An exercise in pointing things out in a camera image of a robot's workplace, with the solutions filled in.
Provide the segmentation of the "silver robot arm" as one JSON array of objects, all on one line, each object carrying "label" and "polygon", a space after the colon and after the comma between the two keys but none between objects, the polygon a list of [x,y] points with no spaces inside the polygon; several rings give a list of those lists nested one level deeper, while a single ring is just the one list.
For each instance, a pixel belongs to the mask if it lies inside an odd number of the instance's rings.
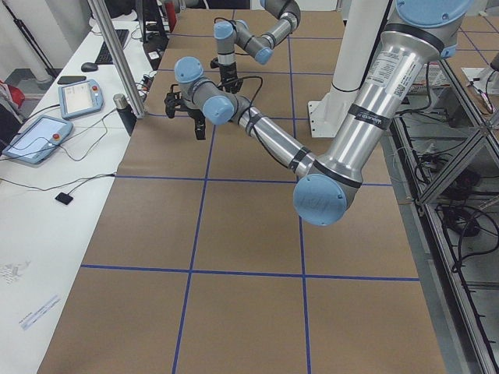
[{"label": "silver robot arm", "polygon": [[250,99],[208,79],[194,57],[175,63],[166,114],[184,111],[199,128],[207,122],[240,125],[299,177],[293,193],[298,215],[317,226],[333,224],[352,205],[364,165],[421,69],[455,53],[458,28],[470,7],[469,1],[352,2],[335,75],[351,72],[353,90],[337,115],[326,112],[333,141],[320,156]]},{"label": "silver robot arm", "polygon": [[214,24],[218,56],[211,61],[210,66],[219,69],[221,88],[231,94],[238,93],[242,87],[242,79],[237,74],[235,46],[239,46],[259,64],[265,65],[274,49],[300,24],[301,10],[295,1],[262,1],[260,5],[277,19],[277,23],[260,36],[252,34],[247,23],[241,19]]}]

